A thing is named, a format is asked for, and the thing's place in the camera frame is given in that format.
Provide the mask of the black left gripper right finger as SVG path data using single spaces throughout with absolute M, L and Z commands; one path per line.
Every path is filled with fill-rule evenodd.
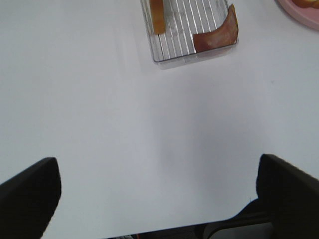
M 236 216 L 209 223 L 203 238 L 211 239 L 228 229 L 244 231 L 248 239 L 266 235 L 269 229 L 276 239 L 317 239 L 319 237 L 319 181 L 289 162 L 273 155 L 260 158 L 256 179 L 258 198 Z

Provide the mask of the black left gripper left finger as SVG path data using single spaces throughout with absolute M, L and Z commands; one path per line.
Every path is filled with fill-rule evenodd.
M 44 158 L 0 185 L 0 237 L 40 239 L 61 197 L 57 159 Z

